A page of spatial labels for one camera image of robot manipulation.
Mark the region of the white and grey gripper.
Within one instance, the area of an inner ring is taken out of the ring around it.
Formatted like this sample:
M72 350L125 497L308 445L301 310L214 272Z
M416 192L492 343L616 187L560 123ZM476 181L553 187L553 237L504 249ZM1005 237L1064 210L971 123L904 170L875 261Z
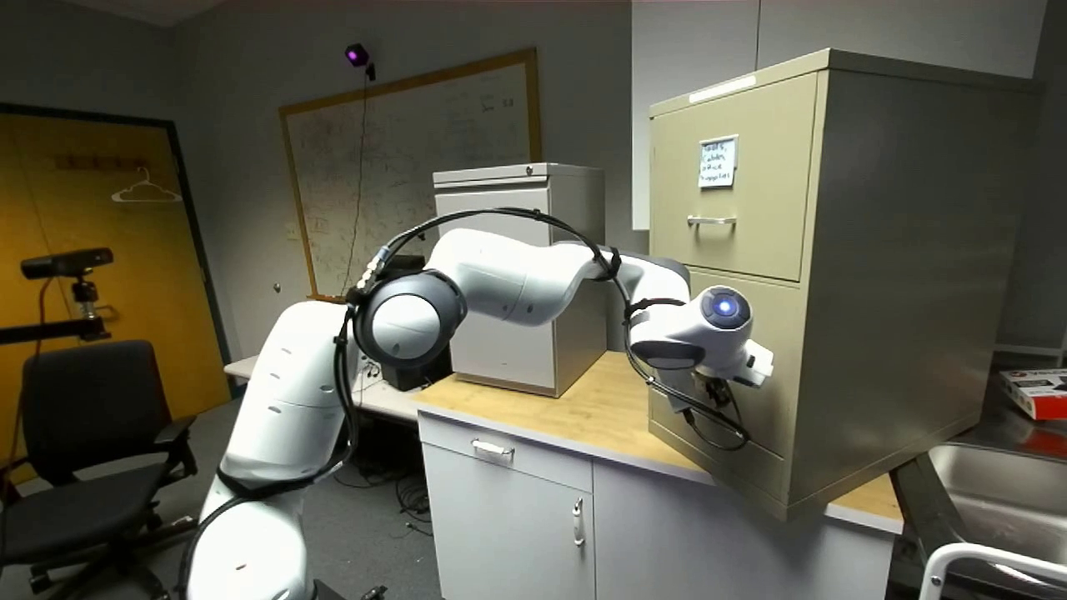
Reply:
M625 348L656 375L683 370L761 388L773 375L773 355L749 329L749 302L730 287L707 287L693 301L639 301Z

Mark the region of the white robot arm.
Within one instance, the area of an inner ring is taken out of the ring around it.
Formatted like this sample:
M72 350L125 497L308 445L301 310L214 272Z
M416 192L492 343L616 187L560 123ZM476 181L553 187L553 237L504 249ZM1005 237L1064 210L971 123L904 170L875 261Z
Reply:
M593 279L620 287L630 365L674 403L690 406L693 382L756 388L773 375L773 355L749 338L754 310L730 287L696 289L674 263L596 243L451 226L424 270L366 272L345 302L301 301L275 316L187 551L182 600L312 600L304 491L345 459L360 360L424 367L471 315L550 322Z

